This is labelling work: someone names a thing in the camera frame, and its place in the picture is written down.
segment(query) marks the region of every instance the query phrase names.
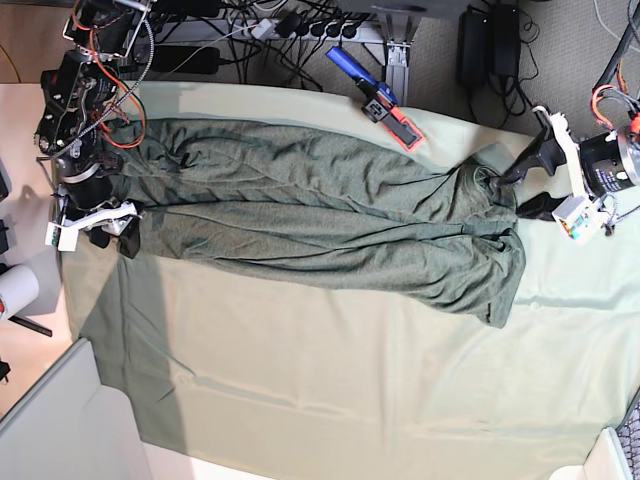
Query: black power adapter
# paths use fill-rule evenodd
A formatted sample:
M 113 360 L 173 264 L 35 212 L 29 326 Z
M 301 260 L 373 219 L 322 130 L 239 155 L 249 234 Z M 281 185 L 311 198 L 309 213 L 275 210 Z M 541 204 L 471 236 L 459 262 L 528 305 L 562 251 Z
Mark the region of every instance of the black power adapter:
M 520 71 L 520 12 L 497 3 L 489 12 L 491 30 L 489 70 L 497 77 L 517 78 Z
M 480 88 L 487 79 L 489 20 L 484 13 L 468 10 L 460 16 L 456 81 L 467 90 Z

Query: red wire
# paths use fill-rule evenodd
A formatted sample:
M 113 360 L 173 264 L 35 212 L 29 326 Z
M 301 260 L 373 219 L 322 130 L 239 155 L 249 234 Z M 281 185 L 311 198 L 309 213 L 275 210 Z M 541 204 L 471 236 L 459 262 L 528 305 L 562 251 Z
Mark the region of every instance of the red wire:
M 98 65 L 98 68 L 100 68 L 100 70 L 102 71 L 102 73 L 104 73 L 107 78 L 109 78 L 112 82 L 114 82 L 118 88 L 120 88 L 122 91 L 126 92 L 127 89 L 124 86 L 124 84 L 120 81 L 120 79 L 118 79 L 117 77 L 114 77 L 113 75 L 111 75 L 106 68 L 104 68 L 104 65 L 102 64 L 102 62 L 100 61 L 100 57 L 95 49 L 95 44 L 94 44 L 94 36 L 95 36 L 95 31 L 91 30 L 89 32 L 89 49 L 91 50 L 91 55 L 93 56 L 96 65 Z M 144 139 L 146 130 L 147 130 L 147 124 L 146 124 L 146 120 L 144 118 L 144 112 L 142 110 L 142 106 L 138 103 L 138 101 L 135 99 L 135 97 L 133 96 L 129 96 L 128 97 L 129 100 L 131 100 L 133 102 L 133 104 L 136 106 L 136 109 L 138 110 L 138 114 L 140 115 L 140 122 L 142 123 L 142 132 L 140 133 L 140 136 L 134 140 L 132 143 L 127 143 L 127 144 L 120 144 L 117 143 L 116 141 L 114 141 L 113 139 L 111 139 L 105 132 L 102 132 L 102 136 L 104 137 L 104 139 L 109 142 L 111 145 L 113 145 L 116 148 L 123 148 L 123 149 L 128 149 L 128 148 L 135 148 L 138 145 L 140 145 L 142 143 L 142 140 Z
M 609 130 L 613 130 L 613 124 L 609 121 L 607 117 L 602 115 L 598 110 L 598 102 L 602 100 L 602 98 L 600 97 L 600 94 L 604 90 L 607 90 L 609 88 L 615 88 L 615 87 L 613 85 L 607 84 L 607 85 L 601 85 L 600 87 L 594 90 L 593 95 L 591 96 L 591 111 L 596 116 L 599 123 L 603 124 Z

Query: electronic component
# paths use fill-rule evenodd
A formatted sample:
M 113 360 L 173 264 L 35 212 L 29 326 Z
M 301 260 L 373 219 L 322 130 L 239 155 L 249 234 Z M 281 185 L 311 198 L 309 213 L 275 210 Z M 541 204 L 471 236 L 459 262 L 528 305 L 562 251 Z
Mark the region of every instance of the electronic component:
M 482 87 L 487 79 L 487 16 L 469 10 L 460 16 L 456 81 L 467 89 Z
M 498 77 L 518 77 L 520 71 L 520 12 L 514 5 L 491 6 L 489 70 Z
M 569 196 L 553 211 L 553 218 L 576 244 L 584 245 L 609 221 L 610 214 L 587 196 Z
M 220 50 L 215 47 L 159 45 L 151 69 L 165 73 L 213 75 L 218 72 L 220 64 Z
M 422 143 L 424 135 L 402 115 L 396 97 L 387 84 L 376 82 L 362 65 L 340 47 L 331 48 L 326 55 L 349 75 L 367 96 L 362 111 L 372 122 L 382 122 L 389 133 L 409 152 Z
M 302 17 L 296 12 L 289 12 L 282 20 L 278 22 L 275 31 L 282 38 L 289 38 L 302 24 Z

